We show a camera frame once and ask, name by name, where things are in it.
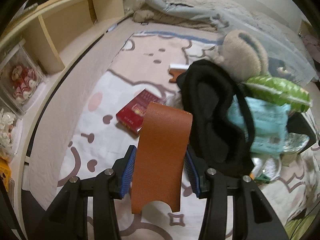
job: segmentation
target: fluffy plush object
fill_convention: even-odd
[[[256,38],[242,30],[228,33],[223,44],[207,55],[239,82],[268,72],[266,50]]]

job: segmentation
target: transparent plastic sheet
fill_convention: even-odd
[[[223,21],[229,22],[228,27],[218,27],[219,33],[227,35],[233,30],[243,30],[260,41],[268,53],[269,72],[272,76],[283,78],[281,71],[285,70],[292,76],[291,81],[301,87],[313,78],[318,79],[313,62],[310,63],[278,27],[260,23],[247,15],[223,8],[216,8],[216,11],[222,16]]]

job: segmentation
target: mattress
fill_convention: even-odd
[[[148,30],[162,32],[131,36]],[[161,98],[174,95],[178,88],[168,83],[169,63],[190,64],[202,54],[205,56],[205,50],[212,48],[218,38],[214,33],[177,26],[142,26],[130,19],[107,33],[72,70],[39,123],[30,157],[29,186],[41,206],[46,209],[71,176],[81,179],[96,176],[123,157],[130,144],[137,145],[138,138],[117,123],[116,112],[143,89]],[[73,94],[74,84],[81,84],[78,88],[82,90]],[[308,85],[307,90],[311,91],[316,105],[320,99],[314,86]],[[61,114],[62,101],[66,115]],[[316,120],[320,120],[318,114],[314,114]],[[54,118],[59,121],[53,124]],[[282,169],[280,179],[261,186],[282,224],[311,205],[319,195],[319,167],[314,157],[320,154],[318,151],[313,146],[303,152],[297,161]],[[198,200],[192,194],[184,173],[180,212],[172,213],[165,203],[152,202],[142,214],[133,215],[129,195],[116,201],[115,206],[123,239],[191,240],[198,238],[205,200]],[[92,199],[89,199],[89,239],[93,239],[92,217]],[[229,197],[226,239],[232,238],[232,217],[232,197]]]

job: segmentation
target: light blue package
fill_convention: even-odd
[[[250,108],[255,128],[251,152],[268,154],[278,159],[284,147],[285,136],[288,133],[286,126],[291,106],[288,104],[278,106],[250,97],[246,97],[245,100]],[[245,131],[247,136],[247,127],[236,96],[233,97],[233,102],[228,110],[228,119]]]

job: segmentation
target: red card box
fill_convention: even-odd
[[[146,113],[149,103],[151,102],[160,104],[165,103],[163,100],[161,100],[161,98],[155,96],[148,90],[143,90],[116,114],[116,118],[120,123],[129,128],[136,135],[139,135],[139,131],[142,127],[143,117]]]

